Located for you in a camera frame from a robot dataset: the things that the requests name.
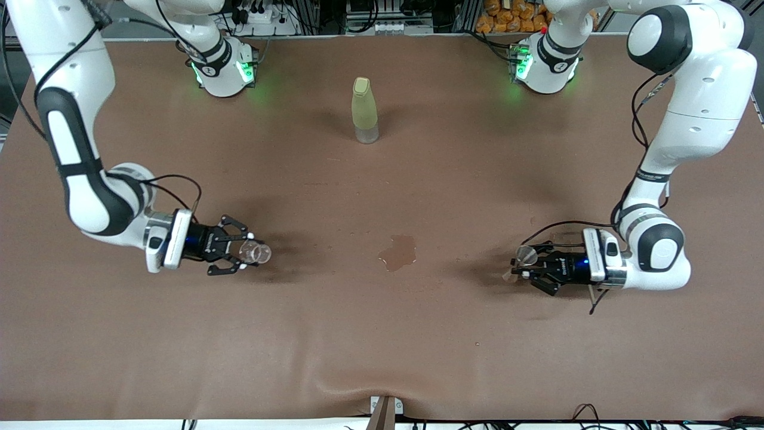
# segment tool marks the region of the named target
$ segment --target pile of potatoes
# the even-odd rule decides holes
[[[544,5],[525,0],[484,0],[485,13],[477,19],[477,33],[533,33],[549,26],[554,16]],[[589,12],[597,28],[596,11]]]

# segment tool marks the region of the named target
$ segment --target brown tabletop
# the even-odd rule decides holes
[[[214,99],[169,43],[108,46],[117,88],[95,136],[108,166],[193,176],[198,215],[237,217],[271,262],[151,275],[138,249],[70,224],[47,146],[17,120],[0,155],[0,419],[357,415],[391,394],[429,419],[764,414],[764,131],[753,106],[721,154],[682,165],[667,212],[693,263],[675,292],[507,284],[547,223],[604,222],[641,148],[649,72],[593,37],[540,96],[470,37],[275,41],[257,88]],[[381,139],[354,140],[371,78]],[[671,88],[643,109],[648,133]],[[167,185],[192,200],[183,182]],[[162,197],[160,209],[175,206]],[[388,272],[392,236],[416,262]],[[406,241],[403,241],[405,253]]]

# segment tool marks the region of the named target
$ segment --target liquid spill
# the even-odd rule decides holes
[[[393,245],[377,256],[387,267],[388,272],[395,272],[405,265],[416,261],[416,244],[411,236],[392,235]]]

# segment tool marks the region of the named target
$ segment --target gray floor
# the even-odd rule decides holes
[[[746,0],[733,0],[733,3],[741,6]],[[124,3],[114,2],[110,0],[106,2],[106,11],[113,18],[129,17],[129,18],[143,18],[149,19],[140,12],[134,11],[127,7]],[[617,14],[612,22],[608,25],[607,32],[628,32],[632,23],[636,17],[633,15]],[[753,94],[757,100],[764,100],[764,79],[762,79],[762,73],[764,73],[764,65],[762,65],[762,59],[764,59],[764,8],[757,12],[753,17],[753,21],[759,30],[753,45],[749,51],[756,56],[759,61],[759,72],[757,74],[756,83],[753,88]],[[9,28],[9,34],[13,34],[13,29]],[[116,23],[106,28],[103,32],[104,37],[108,38],[158,38],[167,37],[167,34],[163,33],[156,28],[152,28],[142,24],[132,23]],[[29,77],[29,65],[27,64],[24,55],[19,52],[8,53],[8,62],[11,66],[11,77],[15,83],[16,88],[22,91],[24,84]],[[15,110],[16,103],[10,92],[10,86],[5,79],[5,74],[0,73],[0,112],[5,116],[12,118]],[[0,122],[0,134],[7,132],[7,128],[2,122]]]

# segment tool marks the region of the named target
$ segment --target brown leather cloth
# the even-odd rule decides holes
[[[649,72],[625,45],[593,37],[575,79],[541,96],[471,37],[274,41],[256,89],[215,99],[172,44],[110,44],[105,165],[193,176],[199,218],[238,218],[274,258],[147,273],[138,249],[71,225],[47,145],[17,119],[0,155],[0,419],[358,415],[385,394],[429,419],[566,419],[582,402],[603,419],[764,414],[753,106],[727,149],[672,179],[689,285],[611,292],[589,316],[581,287],[553,298],[500,277],[547,223],[607,221],[633,176],[629,101]],[[359,76],[373,145],[354,140]],[[671,91],[642,109],[650,135]],[[416,262],[388,272],[394,235]]]

